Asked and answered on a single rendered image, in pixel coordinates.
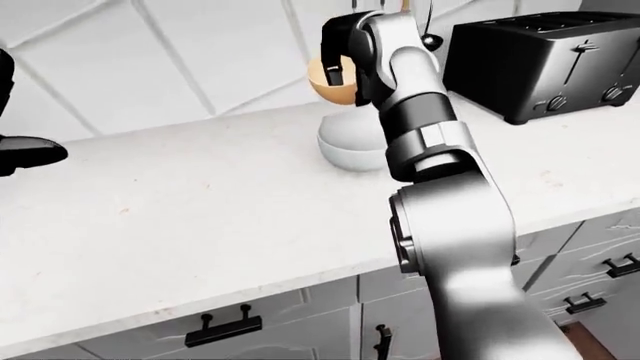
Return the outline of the small orange bowl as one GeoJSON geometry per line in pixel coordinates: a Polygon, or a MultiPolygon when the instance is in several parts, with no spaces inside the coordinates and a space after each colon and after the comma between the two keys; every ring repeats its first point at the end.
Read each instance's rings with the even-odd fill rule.
{"type": "Polygon", "coordinates": [[[353,105],[356,101],[356,68],[349,57],[341,56],[343,68],[341,86],[329,86],[322,68],[321,58],[312,59],[307,67],[307,77],[314,91],[333,104],[353,105]]]}

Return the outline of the white bowl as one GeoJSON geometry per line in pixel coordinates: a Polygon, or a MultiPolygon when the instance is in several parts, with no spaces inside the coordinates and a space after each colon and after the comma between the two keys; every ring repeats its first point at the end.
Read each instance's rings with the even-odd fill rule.
{"type": "Polygon", "coordinates": [[[339,169],[367,173],[386,167],[387,144],[373,107],[324,116],[317,143],[323,157],[339,169]]]}

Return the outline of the white cabinet door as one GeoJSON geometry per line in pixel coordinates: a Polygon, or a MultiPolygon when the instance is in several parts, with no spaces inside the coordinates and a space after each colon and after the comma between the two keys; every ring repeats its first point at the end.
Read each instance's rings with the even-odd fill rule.
{"type": "Polygon", "coordinates": [[[361,358],[375,360],[380,336],[391,330],[388,360],[434,360],[440,356],[433,305],[424,278],[396,267],[359,276],[362,304],[361,358]]]}

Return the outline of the white cabinet drawer front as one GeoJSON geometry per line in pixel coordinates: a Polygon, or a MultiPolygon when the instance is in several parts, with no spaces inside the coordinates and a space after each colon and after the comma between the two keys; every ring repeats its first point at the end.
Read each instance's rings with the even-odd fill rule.
{"type": "Polygon", "coordinates": [[[80,342],[101,359],[345,360],[353,280],[334,281],[80,342]]]}
{"type": "Polygon", "coordinates": [[[523,236],[514,275],[529,293],[595,278],[608,270],[604,261],[640,255],[640,209],[604,215],[523,236]]]}
{"type": "Polygon", "coordinates": [[[640,284],[640,272],[611,278],[599,275],[531,295],[537,306],[556,326],[567,326],[611,307],[613,299],[622,291],[640,284]]]}

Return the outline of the black hanging ladle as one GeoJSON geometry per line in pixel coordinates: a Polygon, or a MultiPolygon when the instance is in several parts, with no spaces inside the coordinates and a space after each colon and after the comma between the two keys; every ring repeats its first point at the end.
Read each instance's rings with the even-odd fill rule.
{"type": "Polygon", "coordinates": [[[425,49],[430,52],[438,50],[444,43],[444,39],[441,36],[430,32],[433,11],[433,0],[428,0],[428,13],[425,20],[423,33],[421,35],[421,42],[423,47],[425,47],[425,49]]]}

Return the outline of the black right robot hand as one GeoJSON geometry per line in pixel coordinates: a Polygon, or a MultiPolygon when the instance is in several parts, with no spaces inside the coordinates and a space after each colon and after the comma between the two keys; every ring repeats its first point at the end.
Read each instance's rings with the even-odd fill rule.
{"type": "Polygon", "coordinates": [[[363,29],[364,21],[379,15],[377,11],[364,11],[333,17],[322,26],[321,63],[329,86],[342,86],[341,57],[351,59],[355,65],[355,105],[371,103],[369,73],[373,65],[374,47],[371,35],[363,29]]]}

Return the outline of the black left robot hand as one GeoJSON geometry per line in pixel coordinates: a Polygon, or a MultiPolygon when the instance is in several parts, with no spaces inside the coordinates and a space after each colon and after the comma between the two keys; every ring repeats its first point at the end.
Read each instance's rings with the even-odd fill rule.
{"type": "MultiPolygon", "coordinates": [[[[14,59],[5,50],[0,49],[0,116],[10,99],[14,86],[14,71],[14,59]]],[[[12,176],[17,169],[56,164],[66,158],[67,149],[53,140],[0,134],[0,177],[12,176]]]]}

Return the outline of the black toaster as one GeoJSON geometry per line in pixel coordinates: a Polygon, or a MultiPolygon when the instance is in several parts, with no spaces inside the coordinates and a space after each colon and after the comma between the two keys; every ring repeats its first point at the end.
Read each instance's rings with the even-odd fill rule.
{"type": "Polygon", "coordinates": [[[457,24],[443,82],[511,125],[621,107],[640,88],[640,14],[559,11],[457,24]]]}

